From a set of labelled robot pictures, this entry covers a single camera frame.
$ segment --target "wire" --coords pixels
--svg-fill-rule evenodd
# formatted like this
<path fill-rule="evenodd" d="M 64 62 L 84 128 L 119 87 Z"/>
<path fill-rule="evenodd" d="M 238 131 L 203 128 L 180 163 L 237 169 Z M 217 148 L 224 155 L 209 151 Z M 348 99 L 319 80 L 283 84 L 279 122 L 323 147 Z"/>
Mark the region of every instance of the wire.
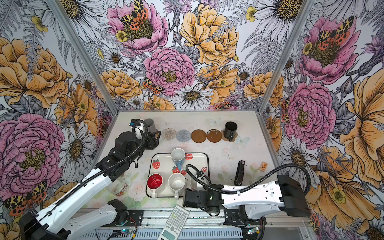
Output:
<path fill-rule="evenodd" d="M 98 240 L 100 240 L 100 239 L 99 239 L 99 236 L 97 236 L 97 231 L 96 231 L 96 228 L 95 228 L 95 233 L 96 233 L 96 237 L 97 237 L 97 239 L 98 239 Z"/>
<path fill-rule="evenodd" d="M 235 194 L 238 194 L 238 192 L 240 193 L 243 193 L 243 192 L 246 192 L 252 188 L 254 188 L 255 186 L 259 185 L 262 181 L 264 181 L 265 179 L 269 178 L 270 176 L 272 176 L 274 173 L 284 169 L 284 168 L 288 168 L 288 167 L 297 167 L 299 169 L 301 169 L 305 176 L 306 176 L 306 181 L 307 181 L 307 185 L 305 187 L 305 190 L 304 190 L 304 195 L 306 195 L 309 191 L 310 191 L 310 188 L 311 188 L 311 176 L 310 174 L 308 173 L 308 171 L 302 167 L 301 165 L 298 165 L 298 164 L 295 164 L 295 163 L 288 163 L 288 164 L 284 164 L 284 165 L 281 165 L 281 166 L 278 166 L 277 168 L 275 168 L 274 170 L 270 171 L 269 173 L 267 173 L 266 175 L 264 175 L 262 178 L 260 178 L 258 181 L 254 182 L 253 184 L 249 185 L 248 187 L 245 187 L 243 189 L 240 189 L 239 191 L 227 191 L 227 190 L 220 190 L 220 189 L 217 189 L 215 187 L 212 187 L 212 186 L 209 186 L 207 185 L 206 183 L 204 183 L 203 181 L 201 181 L 200 179 L 198 179 L 196 176 L 194 176 L 190 170 L 188 168 L 196 168 L 194 167 L 193 165 L 191 164 L 187 164 L 185 166 L 185 170 L 187 171 L 187 173 L 191 176 L 191 178 L 193 180 L 195 180 L 196 182 L 200 183 L 201 185 L 203 185 L 204 187 L 207 187 L 213 191 L 216 191 L 216 192 L 219 192 L 219 193 L 222 193 L 222 194 L 228 194 L 228 195 L 235 195 Z"/>
<path fill-rule="evenodd" d="M 141 149 L 141 147 L 144 145 L 145 143 L 145 140 L 148 136 L 148 125 L 146 122 L 144 122 L 143 120 L 138 120 L 137 122 L 134 123 L 134 127 L 136 126 L 136 124 L 138 123 L 142 123 L 144 125 L 144 133 L 143 133 L 143 136 L 142 136 L 142 139 L 139 143 L 139 145 L 137 146 L 137 148 L 135 150 L 133 150 L 128 156 L 126 156 L 125 158 L 123 158 L 121 161 L 115 163 L 114 165 L 110 166 L 110 167 L 107 167 L 106 169 L 92 175 L 91 177 L 89 177 L 88 179 L 84 180 L 84 182 L 81 182 L 79 185 L 77 185 L 76 187 L 72 188 L 66 195 L 64 195 L 61 199 L 59 199 L 57 201 L 57 203 L 55 203 L 55 207 L 48 211 L 40 220 L 38 220 L 35 224 L 33 224 L 30 228 L 28 228 L 27 230 L 25 230 L 22 234 L 18 235 L 17 237 L 15 237 L 14 239 L 12 240 L 16 240 L 17 238 L 21 237 L 22 235 L 24 235 L 26 232 L 28 232 L 31 228 L 33 228 L 36 224 L 38 224 L 41 220 L 43 220 L 46 216 L 50 215 L 53 210 L 55 210 L 57 208 L 58 205 L 62 204 L 67 198 L 69 198 L 73 193 L 75 193 L 77 190 L 79 190 L 81 187 L 85 186 L 87 183 L 89 183 L 90 181 L 92 181 L 93 179 L 97 178 L 98 176 L 100 176 L 101 174 L 105 173 L 106 171 L 108 171 L 109 169 L 111 168 L 114 168 L 120 164 L 122 164 L 123 162 L 127 161 L 128 159 L 130 159 L 138 150 Z"/>

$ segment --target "pink peony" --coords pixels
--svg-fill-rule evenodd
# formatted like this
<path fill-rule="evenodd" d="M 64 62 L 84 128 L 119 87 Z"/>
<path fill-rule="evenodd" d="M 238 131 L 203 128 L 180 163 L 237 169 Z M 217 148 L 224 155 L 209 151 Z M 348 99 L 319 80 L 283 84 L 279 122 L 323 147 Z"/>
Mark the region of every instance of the pink peony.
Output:
<path fill-rule="evenodd" d="M 109 32 L 113 35 L 117 34 L 117 41 L 122 42 L 124 48 L 132 54 L 142 54 L 150 52 L 158 47 L 164 46 L 168 39 L 168 22 L 166 17 L 161 18 L 157 13 L 153 4 L 151 6 L 143 0 L 144 8 L 148 10 L 148 19 L 140 24 L 138 30 L 125 28 L 120 18 L 125 15 L 132 15 L 134 11 L 133 3 L 128 7 L 125 3 L 120 8 L 108 8 L 107 18 L 108 24 L 112 27 Z"/>
<path fill-rule="evenodd" d="M 157 49 L 143 64 L 147 69 L 147 78 L 163 87 L 163 93 L 168 96 L 175 95 L 175 91 L 195 81 L 192 60 L 172 48 Z"/>
<path fill-rule="evenodd" d="M 58 168 L 64 134 L 54 122 L 38 114 L 0 122 L 0 197 L 25 195 L 46 180 L 52 187 L 61 176 Z"/>
<path fill-rule="evenodd" d="M 310 150 L 321 147 L 335 127 L 332 96 L 321 83 L 300 83 L 290 97 L 288 115 L 287 135 L 299 138 Z"/>
<path fill-rule="evenodd" d="M 355 62 L 358 54 L 353 54 L 360 31 L 355 32 L 356 18 L 349 29 L 350 36 L 341 44 L 329 45 L 325 50 L 319 49 L 319 33 L 323 30 L 332 32 L 342 23 L 332 22 L 321 17 L 304 39 L 303 54 L 297 60 L 296 70 L 313 81 L 322 81 L 325 85 L 334 83 L 343 76 Z"/>

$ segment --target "daisy center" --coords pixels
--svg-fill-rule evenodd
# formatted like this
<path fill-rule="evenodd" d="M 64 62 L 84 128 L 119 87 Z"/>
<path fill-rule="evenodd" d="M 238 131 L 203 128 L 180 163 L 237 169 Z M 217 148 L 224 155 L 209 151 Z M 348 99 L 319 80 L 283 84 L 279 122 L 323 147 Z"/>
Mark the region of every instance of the daisy center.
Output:
<path fill-rule="evenodd" d="M 308 123 L 308 112 L 304 112 L 303 108 L 300 108 L 299 116 L 297 116 L 296 121 L 299 123 L 300 127 L 305 127 Z"/>
<path fill-rule="evenodd" d="M 90 82 L 85 82 L 84 83 L 84 87 L 85 89 L 87 89 L 88 91 L 90 91 L 92 89 L 92 84 Z"/>
<path fill-rule="evenodd" d="M 277 13 L 284 18 L 296 18 L 303 0 L 281 0 Z"/>
<path fill-rule="evenodd" d="M 79 16 L 79 5 L 75 0 L 60 0 L 60 2 L 70 18 L 73 19 Z"/>
<path fill-rule="evenodd" d="M 132 30 L 130 27 L 125 27 L 124 31 L 126 33 L 124 37 L 127 37 L 128 40 L 135 40 L 140 38 L 151 38 L 153 34 L 153 27 L 149 23 L 149 19 L 143 20 L 143 23 L 140 23 L 139 29 Z"/>
<path fill-rule="evenodd" d="M 81 144 L 81 141 L 75 140 L 71 146 L 71 151 L 70 151 L 71 158 L 73 160 L 77 160 L 80 157 L 82 150 L 83 150 L 83 145 Z"/>
<path fill-rule="evenodd" d="M 167 83 L 172 83 L 176 81 L 176 74 L 173 74 L 172 71 L 164 72 L 162 71 L 162 76 L 166 78 Z"/>
<path fill-rule="evenodd" d="M 185 99 L 188 101 L 196 100 L 199 97 L 199 94 L 197 92 L 190 92 L 186 93 Z"/>
<path fill-rule="evenodd" d="M 285 64 L 285 68 L 292 67 L 292 64 L 293 64 L 292 60 L 288 60 L 287 63 Z"/>
<path fill-rule="evenodd" d="M 370 226 L 365 233 L 367 233 L 369 239 L 384 240 L 384 235 L 382 234 L 382 232 L 375 227 Z"/>
<path fill-rule="evenodd" d="M 25 153 L 25 161 L 21 162 L 19 165 L 24 169 L 29 167 L 34 167 L 35 169 L 40 169 L 42 164 L 45 162 L 45 153 L 43 150 L 36 148 L 33 151 L 28 151 Z"/>
<path fill-rule="evenodd" d="M 243 81 L 243 80 L 247 79 L 248 73 L 241 73 L 239 77 L 240 77 L 240 80 Z"/>
<path fill-rule="evenodd" d="M 112 61 L 113 61 L 114 63 L 118 63 L 118 62 L 120 62 L 120 57 L 119 57 L 118 55 L 113 55 L 113 56 L 112 56 Z"/>
<path fill-rule="evenodd" d="M 305 164 L 305 159 L 303 157 L 303 155 L 301 154 L 301 152 L 297 151 L 297 150 L 294 150 L 292 152 L 292 159 L 293 159 L 293 162 L 300 165 L 300 166 L 304 166 Z"/>

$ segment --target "cork coaster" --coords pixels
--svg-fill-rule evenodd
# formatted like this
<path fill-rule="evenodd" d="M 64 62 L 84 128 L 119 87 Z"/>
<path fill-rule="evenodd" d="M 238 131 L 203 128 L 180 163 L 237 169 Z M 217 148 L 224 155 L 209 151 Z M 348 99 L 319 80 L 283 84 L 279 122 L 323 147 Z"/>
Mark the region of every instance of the cork coaster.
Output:
<path fill-rule="evenodd" d="M 229 139 L 228 138 L 225 138 L 224 137 L 224 129 L 223 130 L 221 130 L 221 134 L 223 135 L 223 140 L 224 141 L 227 141 L 227 142 L 234 142 L 235 141 L 235 139 L 237 138 L 237 133 L 235 134 L 235 137 L 232 139 L 232 141 L 229 141 Z"/>
<path fill-rule="evenodd" d="M 176 139 L 179 142 L 188 142 L 191 139 L 191 133 L 188 130 L 180 130 L 176 134 Z"/>
<path fill-rule="evenodd" d="M 217 129 L 211 129 L 207 132 L 207 139 L 210 142 L 220 142 L 222 134 Z"/>
<path fill-rule="evenodd" d="M 207 139 L 207 134 L 203 130 L 197 129 L 192 132 L 191 138 L 192 138 L 192 141 L 201 143 Z"/>
<path fill-rule="evenodd" d="M 176 130 L 167 128 L 161 132 L 161 137 L 166 141 L 172 140 L 176 137 Z"/>

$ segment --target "white table surface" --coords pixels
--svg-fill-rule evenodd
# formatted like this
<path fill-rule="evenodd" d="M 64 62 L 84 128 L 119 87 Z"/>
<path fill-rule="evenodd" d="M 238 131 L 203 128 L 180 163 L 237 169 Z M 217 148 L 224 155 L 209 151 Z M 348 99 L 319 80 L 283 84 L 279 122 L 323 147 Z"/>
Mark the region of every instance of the white table surface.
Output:
<path fill-rule="evenodd" d="M 202 129 L 205 132 L 210 129 L 221 131 L 224 129 L 226 122 L 233 121 L 238 126 L 238 138 L 240 137 L 243 141 L 236 143 L 221 140 L 218 143 L 212 143 L 205 140 L 203 143 L 195 143 L 192 140 L 179 142 L 176 138 L 165 141 L 160 137 L 157 148 L 144 151 L 144 155 L 139 160 L 139 167 L 135 168 L 132 163 L 129 170 L 123 175 L 129 186 L 124 195 L 121 197 L 114 196 L 105 188 L 96 194 L 83 208 L 99 208 L 112 199 L 119 199 L 128 208 L 159 208 L 174 207 L 176 204 L 182 205 L 182 199 L 178 201 L 168 198 L 151 199 L 145 194 L 152 156 L 160 152 L 171 152 L 177 147 L 184 149 L 185 152 L 203 152 L 208 155 L 210 178 L 213 184 L 233 185 L 237 164 L 240 160 L 245 161 L 243 185 L 250 185 L 275 168 L 256 113 L 251 111 L 120 112 L 99 160 L 114 147 L 114 140 L 122 132 L 129 130 L 131 119 L 147 118 L 153 119 L 156 128 L 160 131 L 174 128 L 176 131 L 186 129 L 191 133 L 196 129 Z M 264 172 L 259 170 L 262 162 L 268 164 Z M 276 175 L 271 176 L 266 182 L 273 180 L 276 180 Z"/>

